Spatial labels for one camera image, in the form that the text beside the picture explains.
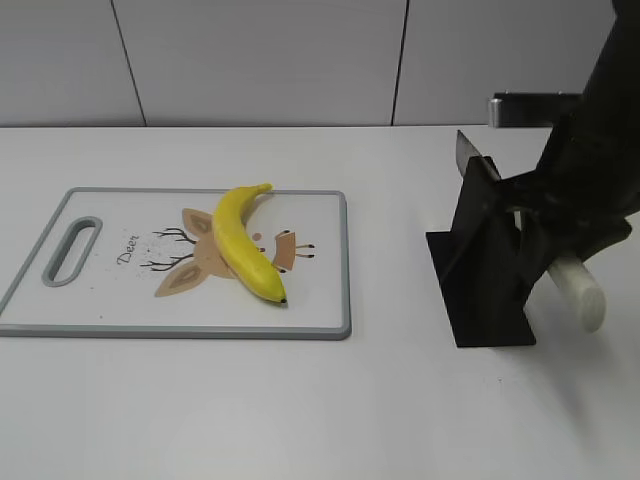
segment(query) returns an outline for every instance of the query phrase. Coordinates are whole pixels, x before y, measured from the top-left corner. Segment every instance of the deer ear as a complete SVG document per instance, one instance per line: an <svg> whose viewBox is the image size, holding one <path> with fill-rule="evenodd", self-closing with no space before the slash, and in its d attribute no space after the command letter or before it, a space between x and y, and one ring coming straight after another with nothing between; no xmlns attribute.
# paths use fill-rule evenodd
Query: deer ear
<svg viewBox="0 0 640 480"><path fill-rule="evenodd" d="M191 290L204 282L208 275L196 262L185 263L167 275L156 290L156 297L166 297Z"/></svg>
<svg viewBox="0 0 640 480"><path fill-rule="evenodd" d="M198 238L211 232L211 214L207 212L185 208L182 210L182 223Z"/></svg>

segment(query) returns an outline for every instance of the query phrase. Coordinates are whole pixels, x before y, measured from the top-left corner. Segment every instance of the banana tip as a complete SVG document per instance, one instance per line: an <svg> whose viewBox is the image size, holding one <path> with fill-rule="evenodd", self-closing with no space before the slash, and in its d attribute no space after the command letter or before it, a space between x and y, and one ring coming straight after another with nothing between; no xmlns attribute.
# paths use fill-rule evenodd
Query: banana tip
<svg viewBox="0 0 640 480"><path fill-rule="evenodd" d="M262 185L258 185L258 193L265 193L270 190L273 190L273 185L270 183L263 183Z"/></svg>

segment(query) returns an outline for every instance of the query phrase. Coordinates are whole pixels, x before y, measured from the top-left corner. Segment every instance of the deer illustration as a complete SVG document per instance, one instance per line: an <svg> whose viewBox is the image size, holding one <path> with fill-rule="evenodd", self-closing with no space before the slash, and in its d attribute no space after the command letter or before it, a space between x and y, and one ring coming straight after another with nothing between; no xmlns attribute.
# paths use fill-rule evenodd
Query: deer illustration
<svg viewBox="0 0 640 480"><path fill-rule="evenodd" d="M234 278L233 272L222 259L213 239L211 214L185 208L182 210L182 223L189 233L197 237L197 240L192 240L181 228L165 228L162 232L153 233L159 237L179 237L176 239L177 242L188 242L193 245L193 253L181 257L169 257L171 261L166 263L150 261L140 265L141 267L149 267L151 271L154 272L172 270L162 281L158 290L156 290L156 297L166 297L191 290L204 282L209 275L221 278ZM260 233L253 235L255 241L261 238L262 235ZM295 232L289 230L280 232L275 237L275 243L276 254L272 263L280 273L286 273L292 270L296 257L315 257L314 254L297 253L297 249L315 248L315 246L310 243L296 245ZM265 251L264 248L256 248L261 252ZM180 262L188 259L190 259L190 261L173 270Z"/></svg>

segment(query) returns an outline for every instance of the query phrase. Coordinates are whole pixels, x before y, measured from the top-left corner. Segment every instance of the cutting board handle hole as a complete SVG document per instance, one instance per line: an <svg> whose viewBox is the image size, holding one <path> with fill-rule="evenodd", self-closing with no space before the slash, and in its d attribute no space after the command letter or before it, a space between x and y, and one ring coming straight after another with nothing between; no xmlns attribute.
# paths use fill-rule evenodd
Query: cutting board handle hole
<svg viewBox="0 0 640 480"><path fill-rule="evenodd" d="M102 229L97 217L81 217L69 225L42 273L48 287L62 287L76 279Z"/></svg>

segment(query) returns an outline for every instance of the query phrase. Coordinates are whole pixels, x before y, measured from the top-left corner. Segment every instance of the white cylinder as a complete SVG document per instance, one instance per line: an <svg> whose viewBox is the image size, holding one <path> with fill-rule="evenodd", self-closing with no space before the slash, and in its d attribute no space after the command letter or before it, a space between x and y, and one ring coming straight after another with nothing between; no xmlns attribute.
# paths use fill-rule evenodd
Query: white cylinder
<svg viewBox="0 0 640 480"><path fill-rule="evenodd" d="M547 271L582 327L590 333L598 330L604 321L607 300L584 264L574 255L563 255Z"/></svg>

